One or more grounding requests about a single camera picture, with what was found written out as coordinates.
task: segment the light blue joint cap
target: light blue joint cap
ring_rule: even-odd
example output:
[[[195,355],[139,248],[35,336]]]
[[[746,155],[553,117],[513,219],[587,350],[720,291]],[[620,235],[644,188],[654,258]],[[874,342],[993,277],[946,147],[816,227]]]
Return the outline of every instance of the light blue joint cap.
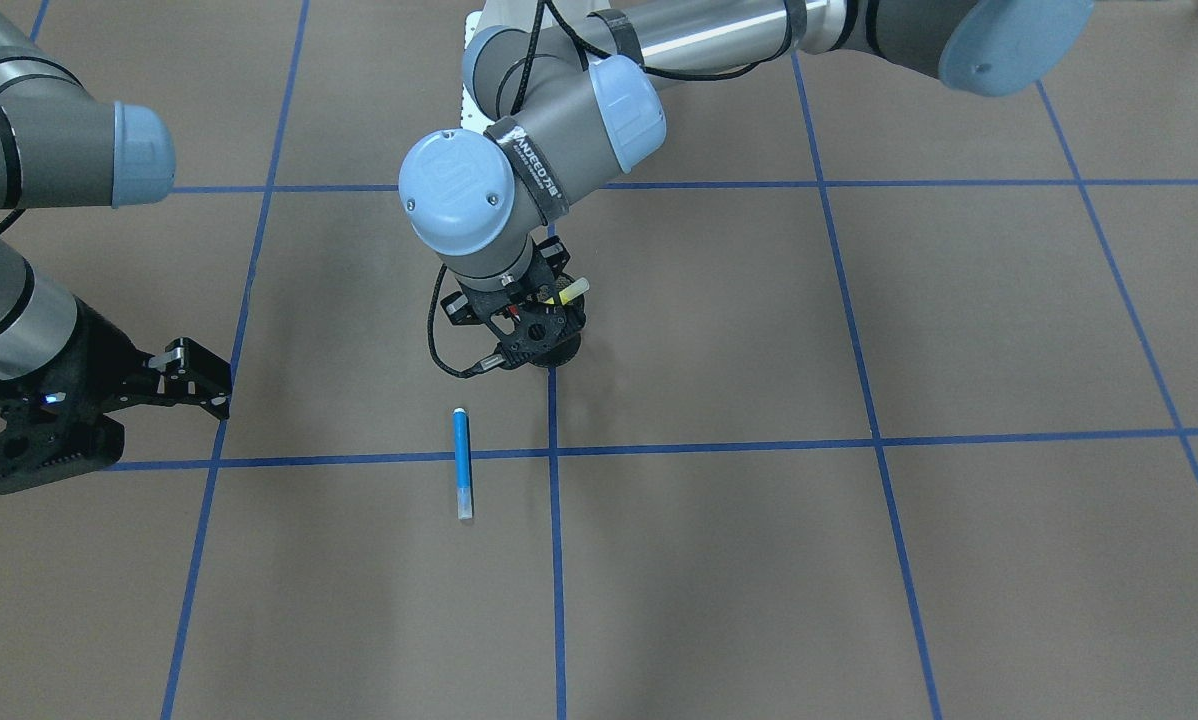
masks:
[[[177,177],[177,151],[155,110],[115,102],[115,164],[111,208],[165,199]]]
[[[489,26],[470,38],[470,46],[466,46],[466,53],[461,55],[461,83],[465,83],[466,92],[471,97],[474,97],[474,66],[479,62],[479,54],[484,52],[484,46],[488,46],[489,40],[508,31],[508,29],[515,28]]]
[[[1061,61],[1091,14],[1093,0],[982,0],[955,28],[938,77],[987,97],[1024,90]]]
[[[497,238],[515,205],[515,173],[497,143],[468,129],[423,137],[399,169],[399,201],[417,237],[465,256]]]
[[[591,63],[589,84],[621,169],[630,173],[666,141],[662,101],[645,71],[625,55]]]

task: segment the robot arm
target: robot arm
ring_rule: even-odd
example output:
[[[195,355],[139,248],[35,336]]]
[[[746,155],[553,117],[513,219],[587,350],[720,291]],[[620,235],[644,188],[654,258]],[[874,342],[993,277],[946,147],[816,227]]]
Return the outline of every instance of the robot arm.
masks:
[[[585,313],[568,300],[567,250],[530,232],[662,145],[658,91],[738,77],[794,49],[851,49],[952,90],[1010,95],[1051,69],[1093,12],[1093,0],[654,0],[570,26],[544,5],[557,26],[536,37],[484,28],[462,56],[462,83],[494,126],[431,133],[399,173],[412,228],[461,286],[444,315],[498,338],[459,377],[576,353]]]
[[[168,128],[92,99],[0,16],[0,208],[156,202],[173,186]],[[229,415],[230,368],[188,338],[159,357],[0,240],[0,495],[104,468],[138,404]]]

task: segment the blue pen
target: blue pen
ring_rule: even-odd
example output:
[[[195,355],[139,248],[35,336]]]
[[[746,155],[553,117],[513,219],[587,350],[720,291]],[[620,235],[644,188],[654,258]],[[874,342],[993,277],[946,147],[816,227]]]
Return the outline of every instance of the blue pen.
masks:
[[[452,437],[456,455],[456,519],[474,522],[474,489],[470,478],[470,419],[465,407],[452,411]]]

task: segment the black cable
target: black cable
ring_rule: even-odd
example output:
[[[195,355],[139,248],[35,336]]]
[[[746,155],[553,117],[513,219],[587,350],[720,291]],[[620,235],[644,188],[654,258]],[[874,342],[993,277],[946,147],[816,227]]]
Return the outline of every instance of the black cable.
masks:
[[[448,274],[448,265],[438,266],[438,278],[435,278],[435,291],[430,295],[430,311],[426,313],[426,345],[430,346],[430,359],[434,361],[435,365],[438,365],[440,370],[448,373],[454,379],[473,379],[476,375],[483,375],[491,370],[491,368],[482,368],[479,364],[471,365],[466,370],[458,370],[449,368],[442,359],[438,358],[438,350],[435,350],[435,310],[438,309],[438,288],[443,286],[443,278]]]
[[[567,20],[563,19],[563,13],[561,13],[557,6],[553,5],[553,0],[541,0],[541,1],[550,10],[550,14],[553,16],[555,23],[558,23],[559,29],[562,29],[563,34],[571,40],[571,43],[574,46],[581,47],[582,50],[586,50],[586,53],[589,53],[591,55],[594,55],[600,60],[612,56],[612,53],[605,52],[604,49],[600,49],[600,47],[591,44],[589,41],[586,41],[585,37],[581,37],[577,34],[576,29],[573,29],[570,24],[568,24]],[[645,67],[645,73],[659,78],[674,79],[676,81],[721,81],[721,79],[739,78],[749,73],[750,69],[758,68],[760,65],[769,63],[769,61],[776,60],[778,58],[785,55],[786,52],[789,50],[789,47],[794,44],[794,35],[795,35],[795,28],[794,24],[791,23],[789,14],[787,13],[786,36],[782,40],[781,47],[779,47],[776,53],[773,53],[772,55],[764,58],[763,60],[755,61],[755,63],[743,65],[740,68],[728,69],[728,72],[726,73],[695,74],[695,73],[682,73],[678,72],[678,69],[662,69],[662,68],[648,68],[648,67]]]
[[[17,223],[17,220],[19,220],[22,216],[25,213],[26,213],[25,208],[13,210],[11,211],[11,213],[8,213],[8,217],[0,220],[0,236],[1,234],[7,232],[8,228],[13,226]]]
[[[532,32],[527,36],[527,55],[524,56],[524,73],[520,75],[520,90],[515,93],[512,115],[524,109],[524,99],[527,96],[527,77],[532,73],[532,60],[536,60],[536,42],[541,37],[541,20],[544,19],[545,0],[536,0],[536,17],[532,18]]]

